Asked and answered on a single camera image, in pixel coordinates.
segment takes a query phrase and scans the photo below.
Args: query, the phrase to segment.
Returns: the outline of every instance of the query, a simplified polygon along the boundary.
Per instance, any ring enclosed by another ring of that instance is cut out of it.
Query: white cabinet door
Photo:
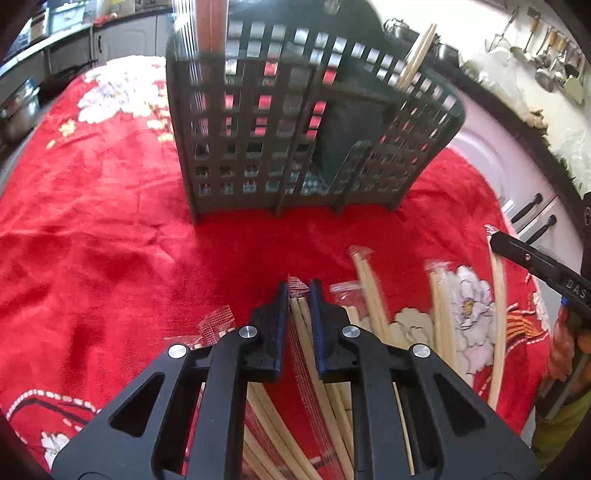
[[[60,43],[60,45],[50,53],[51,71],[53,73],[61,72],[74,65],[82,65],[90,60],[89,36],[77,38],[74,41]]]
[[[503,212],[513,218],[540,194],[514,228],[519,232],[556,196],[535,162],[509,132],[487,111],[463,92],[456,92],[466,111],[466,122],[450,147],[474,165],[501,202]]]
[[[531,246],[555,258],[575,272],[580,272],[583,244],[558,198],[554,199],[541,214],[519,232],[519,238],[524,242],[527,241],[548,224],[548,221],[550,223],[555,221],[555,224],[550,226]],[[554,325],[560,307],[560,295],[544,282],[539,281],[538,284],[550,322]]]
[[[131,20],[95,32],[99,63],[129,55],[153,56],[156,52],[156,16]]]
[[[173,32],[172,15],[159,15],[156,17],[156,56],[166,55],[166,44],[168,37]]]

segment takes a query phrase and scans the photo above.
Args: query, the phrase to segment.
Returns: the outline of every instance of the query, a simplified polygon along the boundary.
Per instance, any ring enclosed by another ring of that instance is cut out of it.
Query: stainless steel pot
[[[5,141],[19,143],[39,117],[39,87],[28,79],[0,106],[0,131]]]
[[[418,39],[418,32],[411,30],[404,20],[391,18],[384,23],[384,31],[394,38],[400,38],[410,43],[415,43]]]
[[[431,52],[442,61],[446,61],[455,65],[460,66],[460,52],[457,48],[454,48],[445,43],[436,42],[431,46]]]

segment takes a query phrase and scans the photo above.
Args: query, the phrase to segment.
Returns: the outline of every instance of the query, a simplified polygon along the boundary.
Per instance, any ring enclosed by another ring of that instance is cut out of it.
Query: chopstick
[[[339,430],[339,424],[337,423],[335,413],[330,404],[326,387],[324,383],[322,383],[321,380],[318,378],[316,364],[314,362],[314,350],[312,347],[310,334],[308,333],[308,328],[304,320],[304,316],[300,309],[300,302],[298,302],[297,299],[290,299],[290,306],[291,314],[293,315],[293,320],[295,324],[295,329],[297,332],[298,339],[300,341],[301,350],[304,355],[304,360],[306,362],[306,367],[308,368],[308,373],[310,374],[310,379],[314,387],[314,392],[316,393],[316,398],[318,399],[320,411],[324,418],[324,423],[326,424],[330,440],[332,441],[332,444],[335,447],[336,456],[339,460],[341,468],[343,469],[345,478],[347,480],[353,480],[353,464],[351,462],[347,448],[343,441],[343,436]]]
[[[246,426],[244,427],[244,447],[250,449],[252,454],[271,476],[272,480],[286,480],[277,465],[275,465],[275,462],[273,462],[273,460],[271,460],[271,458],[265,453],[261,444],[257,442],[255,436]],[[248,462],[248,464],[254,470],[253,464],[250,462]]]
[[[297,299],[297,303],[300,307],[300,311],[302,317],[304,319],[304,323],[306,324],[306,329],[308,331],[308,337],[310,338],[310,342],[313,344],[312,335],[312,318],[310,316],[310,308],[308,307],[308,302],[304,297],[300,297]],[[328,395],[330,406],[333,409],[333,413],[335,414],[335,419],[337,425],[339,426],[339,431],[341,436],[343,437],[343,442],[345,443],[345,448],[347,449],[347,453],[349,454],[349,459],[351,463],[355,458],[355,451],[353,450],[353,414],[351,412],[351,422],[349,422],[349,417],[345,410],[345,406],[343,405],[343,398],[341,396],[339,387],[337,384],[324,384],[326,388],[326,393]]]
[[[389,322],[382,305],[382,298],[379,293],[378,283],[376,282],[375,276],[369,262],[361,257],[361,254],[355,253],[352,255],[353,263],[355,264],[355,270],[361,282],[361,290],[363,291],[363,297],[369,310],[369,320],[372,326],[374,335],[376,335],[382,343],[393,345],[390,329],[388,327]],[[404,443],[407,451],[408,467],[410,474],[414,475],[414,461],[413,453],[410,448],[410,439],[408,437],[408,428],[406,421],[404,420],[404,413],[402,412],[402,404],[400,403],[400,395],[396,383],[392,383],[394,387],[394,394],[396,396],[396,404],[398,407],[398,413],[402,424],[402,434],[404,435]]]
[[[507,295],[503,263],[499,255],[488,245],[491,256],[492,284],[495,289],[496,343],[492,363],[491,389],[488,394],[488,406],[496,411],[501,395],[503,370],[505,369],[506,332],[507,332]]]
[[[322,480],[283,422],[262,384],[249,383],[248,403],[295,480]]]
[[[242,457],[260,480],[274,480],[246,443],[242,445]]]
[[[431,47],[431,43],[435,37],[436,28],[437,24],[432,23],[424,35],[417,39],[417,41],[414,43],[407,57],[409,58],[409,61],[403,68],[402,72],[400,73],[400,77],[396,82],[396,88],[398,90],[405,92],[412,84],[417,70],[420,68],[421,63],[423,63],[423,60],[425,59],[425,56]]]
[[[429,285],[433,298],[433,322],[435,323],[435,345],[437,354],[459,374],[457,365],[456,328],[449,311],[449,286],[445,270],[436,268],[429,274]]]

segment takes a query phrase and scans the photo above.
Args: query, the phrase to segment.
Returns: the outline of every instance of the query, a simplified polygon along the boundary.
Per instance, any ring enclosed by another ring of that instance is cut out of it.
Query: kitchen counter
[[[505,128],[507,133],[517,140],[556,192],[576,231],[582,238],[584,228],[583,201],[574,188],[567,171],[548,150],[539,132],[534,128],[530,128],[511,108],[506,106],[494,94],[464,75],[458,68],[444,63],[430,54],[427,56],[426,62],[455,87],[483,107]]]
[[[14,68],[20,62],[32,57],[34,54],[43,51],[45,48],[51,47],[65,38],[69,38],[77,33],[88,31],[92,28],[92,23],[75,25],[74,27],[67,28],[59,32],[50,35],[49,37],[28,46],[24,50],[21,50],[11,57],[7,58],[4,63],[0,66],[0,77],[6,72]]]
[[[70,38],[78,33],[88,31],[92,33],[92,31],[104,30],[113,25],[118,25],[132,20],[138,20],[144,17],[151,17],[153,15],[169,14],[172,13],[172,11],[172,7],[147,8],[131,15],[125,15],[123,17],[115,18],[114,20],[104,23],[100,27],[95,27],[92,23],[86,23],[75,25],[74,27],[68,28],[66,30],[56,32],[53,35],[50,35],[49,37],[41,41],[38,41],[28,46],[27,48],[21,50],[20,52],[15,53],[11,57],[5,59],[4,63],[0,66],[0,77],[12,68],[14,68],[20,62],[29,59],[33,55],[39,53],[40,51],[43,51],[45,48],[52,47],[53,45],[61,42],[62,40]]]

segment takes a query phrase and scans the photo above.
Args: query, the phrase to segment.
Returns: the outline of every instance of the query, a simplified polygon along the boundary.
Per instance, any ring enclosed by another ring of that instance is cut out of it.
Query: cabinet handle
[[[544,200],[541,193],[536,193],[534,199],[525,205],[515,216],[511,219],[511,223],[519,222],[524,216],[526,216],[533,207],[539,205]]]
[[[546,230],[548,228],[550,228],[553,225],[556,225],[556,215],[550,215],[548,217],[548,221],[545,223],[545,225],[540,228],[536,233],[534,233],[531,237],[529,237],[525,243],[528,245],[531,245],[532,243],[534,243],[538,238],[540,238],[542,235],[544,235],[546,233]]]

